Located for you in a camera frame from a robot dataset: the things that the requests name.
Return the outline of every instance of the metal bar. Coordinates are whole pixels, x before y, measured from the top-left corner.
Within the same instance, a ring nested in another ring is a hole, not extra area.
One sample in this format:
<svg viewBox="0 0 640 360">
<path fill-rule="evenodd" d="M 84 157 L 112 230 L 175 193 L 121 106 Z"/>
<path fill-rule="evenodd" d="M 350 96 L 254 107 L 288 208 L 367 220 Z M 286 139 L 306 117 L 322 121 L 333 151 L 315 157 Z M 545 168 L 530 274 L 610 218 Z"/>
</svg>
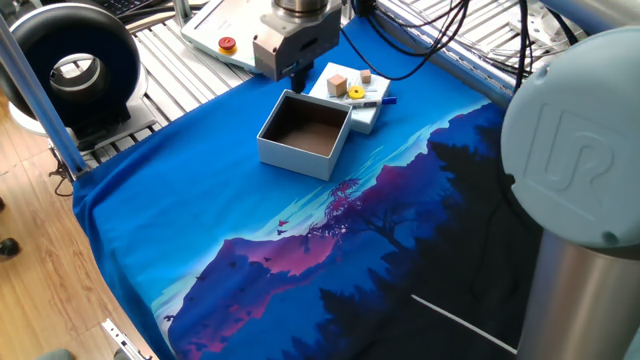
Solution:
<svg viewBox="0 0 640 360">
<path fill-rule="evenodd" d="M 163 87 L 171 89 L 172 97 L 176 99 L 185 112 L 197 108 L 200 103 L 184 84 L 177 79 L 178 75 L 167 69 L 138 38 L 135 38 L 135 42 L 140 52 L 140 60 L 149 70 L 149 79 L 156 79 Z"/>
<path fill-rule="evenodd" d="M 158 46 L 162 46 L 157 42 L 154 42 L 154 37 L 149 30 L 142 30 L 136 33 L 138 40 L 140 40 L 149 51 L 158 59 L 158 61 L 170 72 L 175 78 L 184 86 L 187 91 L 191 93 L 200 104 L 213 99 L 214 95 L 211 94 L 196 76 L 193 75 L 183 64 L 177 59 L 170 58 L 172 55 L 162 51 Z"/>
<path fill-rule="evenodd" d="M 151 359 L 151 357 L 145 358 L 144 356 L 142 356 L 142 354 L 140 353 L 140 350 L 138 350 L 131 343 L 131 340 L 129 340 L 127 335 L 125 335 L 123 332 L 121 332 L 113 324 L 113 322 L 111 322 L 110 319 L 105 320 L 105 322 L 102 323 L 102 327 L 109 333 L 109 335 L 111 335 L 111 338 L 113 340 L 115 340 L 115 342 L 118 343 L 120 348 L 124 351 L 125 354 L 127 354 L 129 359 L 131 359 L 131 360 L 148 360 L 148 359 Z"/>
<path fill-rule="evenodd" d="M 156 105 L 155 102 L 149 100 L 149 98 L 146 96 L 142 98 L 142 102 L 145 105 L 147 105 L 147 108 L 149 108 L 149 111 L 151 111 L 153 116 L 156 118 L 156 121 L 158 122 L 157 125 L 160 125 L 160 127 L 165 127 L 169 125 L 171 120 L 167 118 L 167 115 L 164 114 L 164 112 L 161 109 L 158 108 L 158 105 Z"/>
<path fill-rule="evenodd" d="M 487 333 L 486 331 L 484 331 L 484 330 L 482 330 L 482 329 L 480 329 L 480 328 L 478 328 L 476 326 L 473 326 L 472 324 L 462 320 L 461 318 L 451 314 L 450 312 L 447 312 L 447 311 L 445 311 L 445 310 L 443 310 L 443 309 L 431 304 L 430 302 L 428 302 L 428 301 L 426 301 L 426 300 L 424 300 L 424 299 L 422 299 L 422 298 L 420 298 L 420 297 L 418 297 L 416 295 L 412 294 L 411 297 L 414 300 L 416 300 L 419 303 L 421 303 L 422 305 L 425 305 L 425 306 L 431 308 L 432 310 L 435 310 L 436 312 L 439 312 L 440 314 L 442 314 L 442 315 L 448 317 L 449 319 L 457 322 L 458 324 L 468 328 L 469 330 L 475 331 L 480 336 L 484 337 L 485 339 L 487 339 L 489 341 L 492 341 L 493 343 L 495 343 L 496 345 L 500 346 L 501 348 L 509 351 L 510 353 L 515 355 L 518 352 L 516 349 L 514 349 L 511 346 L 509 346 L 508 344 L 504 343 L 500 339 L 498 339 L 498 338 L 496 338 L 494 336 L 491 336 L 491 334 Z"/>
<path fill-rule="evenodd" d="M 451 0 L 422 0 L 422 1 L 406 1 L 407 4 L 413 5 L 422 12 L 433 12 L 434 7 L 443 7 L 451 4 Z"/>
<path fill-rule="evenodd" d="M 169 121 L 173 121 L 187 112 L 187 110 L 180 105 L 180 100 L 176 98 L 175 92 L 170 95 L 169 91 L 155 79 L 149 78 L 147 95 Z"/>
<path fill-rule="evenodd" d="M 100 163 L 98 163 L 98 161 L 93 157 L 93 155 L 91 155 L 91 152 L 87 152 L 83 154 L 82 159 L 87 164 L 88 169 L 95 169 L 98 167 L 98 165 L 100 165 Z"/>
<path fill-rule="evenodd" d="M 107 153 L 107 156 L 109 156 L 109 158 L 112 158 L 118 154 L 116 150 L 113 148 L 113 146 L 111 145 L 107 145 L 103 147 L 103 149 Z"/>
<path fill-rule="evenodd" d="M 185 45 L 176 35 L 167 28 L 165 24 L 155 25 L 151 28 L 151 31 L 158 39 L 169 49 L 176 57 L 180 58 L 184 63 L 202 80 L 202 82 L 211 89 L 215 95 L 220 95 L 227 92 L 231 85 L 229 85 L 220 75 L 211 70 L 210 67 L 200 60 L 198 55 L 194 52 L 193 48 Z M 238 77 L 235 74 L 231 74 L 235 79 Z"/>
<path fill-rule="evenodd" d="M 476 16 L 469 18 L 468 22 L 465 21 L 463 29 L 461 31 L 463 36 L 466 36 L 469 32 L 480 27 L 483 24 L 491 21 L 495 24 L 495 18 L 503 12 L 508 11 L 510 8 L 516 6 L 518 3 L 514 1 L 492 1 L 489 4 L 483 6 L 482 11 L 478 11 Z"/>
<path fill-rule="evenodd" d="M 493 21 L 487 21 L 481 26 L 473 29 L 467 33 L 464 38 L 477 43 L 482 48 L 486 48 L 488 47 L 487 43 L 490 39 L 513 33 L 513 30 L 509 27 L 509 14 L 502 13 L 492 20 Z"/>
<path fill-rule="evenodd" d="M 42 124 L 49 138 L 60 152 L 60 156 L 77 177 L 87 169 L 80 152 L 67 133 L 60 116 L 56 112 L 51 100 L 44 92 L 44 88 L 34 74 L 27 58 L 20 50 L 20 46 L 11 35 L 4 19 L 0 19 L 0 60 L 5 69 L 20 90 L 25 101 Z"/>
<path fill-rule="evenodd" d="M 142 141 L 145 138 L 147 138 L 149 135 L 151 135 L 151 131 L 149 131 L 149 129 L 144 129 L 133 134 L 133 137 L 135 137 L 136 140 L 138 141 Z"/>
<path fill-rule="evenodd" d="M 489 51 L 491 50 L 491 43 L 501 41 L 501 39 L 509 37 L 509 34 L 511 33 L 512 30 L 509 28 L 509 25 L 504 24 L 501 27 L 497 27 L 491 30 L 490 32 L 482 33 L 480 35 L 480 38 L 473 39 L 467 37 L 467 40 L 473 41 L 474 43 L 478 44 L 480 47 L 480 49 L 478 50 L 486 49 L 486 51 Z"/>
<path fill-rule="evenodd" d="M 176 22 L 180 27 L 184 27 L 192 15 L 189 0 L 173 0 L 173 7 L 176 9 Z"/>
<path fill-rule="evenodd" d="M 133 146 L 133 144 L 135 144 L 133 139 L 131 139 L 130 137 L 126 137 L 114 142 L 112 145 L 117 152 L 120 152 L 130 148 L 131 146 Z"/>
<path fill-rule="evenodd" d="M 542 236 L 518 360 L 622 359 L 640 325 L 640 248 Z"/>
</svg>

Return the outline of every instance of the blue tablecloth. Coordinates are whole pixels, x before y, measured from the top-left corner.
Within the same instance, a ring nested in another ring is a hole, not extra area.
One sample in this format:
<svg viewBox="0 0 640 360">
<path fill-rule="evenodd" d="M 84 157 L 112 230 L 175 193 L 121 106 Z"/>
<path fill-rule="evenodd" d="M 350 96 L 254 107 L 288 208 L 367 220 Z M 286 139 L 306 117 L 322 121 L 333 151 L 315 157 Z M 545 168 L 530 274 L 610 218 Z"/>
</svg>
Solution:
<svg viewBox="0 0 640 360">
<path fill-rule="evenodd" d="M 419 61 L 363 21 L 346 31 L 387 73 Z M 343 39 L 310 84 L 328 61 L 365 68 Z M 349 135 L 324 182 L 259 162 L 256 135 L 288 85 L 256 77 L 74 184 L 98 267 L 158 356 L 510 356 L 409 296 L 517 345 L 537 239 L 492 177 L 503 111 L 426 64 L 392 83 L 398 104 Z M 494 216 L 509 234 L 489 241 Z"/>
</svg>

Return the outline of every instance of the ur logo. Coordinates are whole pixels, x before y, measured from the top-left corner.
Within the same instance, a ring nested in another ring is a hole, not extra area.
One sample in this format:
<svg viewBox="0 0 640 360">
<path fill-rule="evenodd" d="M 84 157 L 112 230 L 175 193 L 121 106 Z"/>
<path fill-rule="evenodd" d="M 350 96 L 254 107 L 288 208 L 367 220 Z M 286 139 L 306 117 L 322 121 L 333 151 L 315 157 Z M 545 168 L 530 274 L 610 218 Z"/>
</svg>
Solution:
<svg viewBox="0 0 640 360">
<path fill-rule="evenodd" d="M 594 220 L 627 152 L 624 136 L 589 119 L 545 105 L 527 159 L 525 179 L 546 195 Z"/>
</svg>

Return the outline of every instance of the open cardboard box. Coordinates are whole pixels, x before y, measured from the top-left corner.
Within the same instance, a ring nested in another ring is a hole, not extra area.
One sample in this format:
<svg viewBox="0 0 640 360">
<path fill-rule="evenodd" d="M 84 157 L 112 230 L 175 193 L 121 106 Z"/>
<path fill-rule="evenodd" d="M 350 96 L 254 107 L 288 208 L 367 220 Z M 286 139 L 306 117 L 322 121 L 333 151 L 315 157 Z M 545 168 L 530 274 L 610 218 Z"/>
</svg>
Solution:
<svg viewBox="0 0 640 360">
<path fill-rule="evenodd" d="M 350 106 L 285 90 L 258 134 L 260 161 L 327 181 L 350 127 Z"/>
</svg>

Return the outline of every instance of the white box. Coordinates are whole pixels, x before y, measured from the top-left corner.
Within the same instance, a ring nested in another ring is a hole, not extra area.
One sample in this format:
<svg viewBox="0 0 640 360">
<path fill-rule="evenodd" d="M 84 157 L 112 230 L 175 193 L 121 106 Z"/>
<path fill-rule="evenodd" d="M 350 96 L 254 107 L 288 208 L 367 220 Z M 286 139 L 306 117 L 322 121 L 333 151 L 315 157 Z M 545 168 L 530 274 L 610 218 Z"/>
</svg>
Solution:
<svg viewBox="0 0 640 360">
<path fill-rule="evenodd" d="M 328 181 L 350 126 L 350 106 L 285 90 L 258 134 L 260 161 Z"/>
<path fill-rule="evenodd" d="M 362 86 L 366 92 L 364 97 L 365 99 L 382 99 L 387 96 L 387 93 L 389 93 L 389 85 L 391 84 L 391 81 L 378 75 L 371 74 L 371 83 L 363 84 L 360 79 L 360 70 L 355 70 L 330 62 L 322 71 L 322 74 L 318 81 L 316 81 L 316 84 L 313 85 L 313 88 L 309 92 L 309 96 L 331 100 L 338 103 L 341 100 L 349 99 L 349 95 L 337 98 L 329 94 L 329 91 L 327 90 L 327 79 L 336 74 L 347 79 L 347 88 L 352 85 Z M 354 107 L 351 114 L 351 130 L 368 135 L 376 124 L 378 115 L 380 115 L 380 106 L 374 108 Z"/>
</svg>

